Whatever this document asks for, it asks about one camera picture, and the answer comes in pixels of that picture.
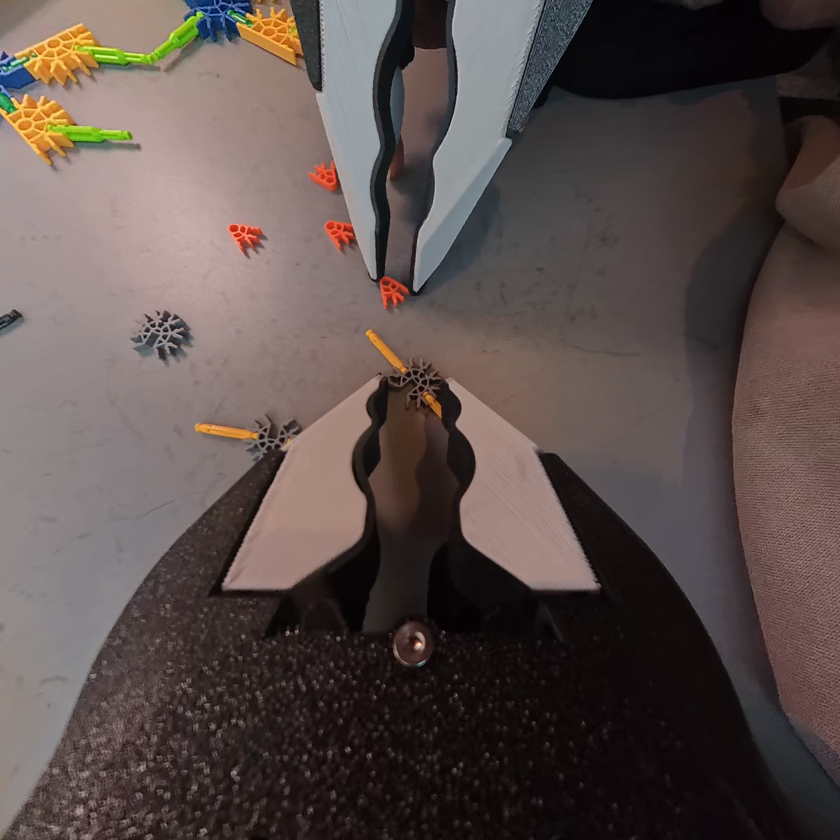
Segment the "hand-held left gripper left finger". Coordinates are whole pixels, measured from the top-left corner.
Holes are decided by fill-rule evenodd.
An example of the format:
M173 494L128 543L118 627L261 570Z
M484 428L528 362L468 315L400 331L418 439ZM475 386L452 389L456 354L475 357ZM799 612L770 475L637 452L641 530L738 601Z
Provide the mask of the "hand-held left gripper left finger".
M283 592L349 557L375 524L386 378L365 383L293 438L222 581L223 592Z

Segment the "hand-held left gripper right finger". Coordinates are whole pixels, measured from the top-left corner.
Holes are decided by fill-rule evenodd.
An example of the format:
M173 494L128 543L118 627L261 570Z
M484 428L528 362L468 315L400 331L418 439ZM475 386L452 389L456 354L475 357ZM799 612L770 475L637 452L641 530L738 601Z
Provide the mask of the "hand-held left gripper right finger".
M446 561L457 590L600 591L539 447L455 379L445 383L439 402L457 485Z

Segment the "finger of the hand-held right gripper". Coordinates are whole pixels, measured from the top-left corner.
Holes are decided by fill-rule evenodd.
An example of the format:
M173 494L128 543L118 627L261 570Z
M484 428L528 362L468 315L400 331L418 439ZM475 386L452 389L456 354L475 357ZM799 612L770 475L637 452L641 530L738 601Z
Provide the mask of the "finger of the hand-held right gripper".
M386 194L396 150L392 84L410 41L410 2L321 1L321 89L332 157L364 263L385 273L391 209Z
M449 3L450 102L416 232L413 293L441 265L511 147L508 123L543 7L542 1Z

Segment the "grey snowflake connector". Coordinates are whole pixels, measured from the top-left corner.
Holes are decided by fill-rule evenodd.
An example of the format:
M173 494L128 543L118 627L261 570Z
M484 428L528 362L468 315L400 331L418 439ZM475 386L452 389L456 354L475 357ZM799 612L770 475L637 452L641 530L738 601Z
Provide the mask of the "grey snowflake connector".
M386 378L386 383L395 391L410 386L411 389L406 394L406 408L414 406L418 411L423 407L429 408L426 395L436 400L436 393L444 383L444 379L433 364L420 359L417 362L409 360L404 371L394 369L394 372Z
M162 362L178 358L191 344L192 332L187 323L168 310L145 313L130 341L143 355L154 355Z
M292 418L277 424L269 415L255 421L255 437L248 446L248 453L256 462L268 453L283 450L289 442L301 433L301 426Z

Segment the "blue yellow green toy model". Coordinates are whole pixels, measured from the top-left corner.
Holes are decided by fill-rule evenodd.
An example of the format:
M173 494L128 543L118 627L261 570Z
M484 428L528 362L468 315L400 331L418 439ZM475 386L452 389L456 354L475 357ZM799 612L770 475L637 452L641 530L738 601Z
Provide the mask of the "blue yellow green toy model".
M295 66L302 56L295 18L285 9L270 9L268 14L254 9L252 2L187 1L189 11L183 24L151 53L157 62L197 39L216 42L242 39Z

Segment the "toy model with red rod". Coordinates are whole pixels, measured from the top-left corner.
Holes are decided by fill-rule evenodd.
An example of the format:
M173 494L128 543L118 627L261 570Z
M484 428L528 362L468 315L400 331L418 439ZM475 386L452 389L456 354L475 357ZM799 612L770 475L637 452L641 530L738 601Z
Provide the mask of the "toy model with red rod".
M78 142L130 141L131 132L80 124L58 101L31 96L27 89L37 83L78 83L80 73L89 76L100 66L155 65L152 54L100 45L84 24L63 29L17 53L2 51L2 123L48 165L53 165L55 155L66 156L67 150Z

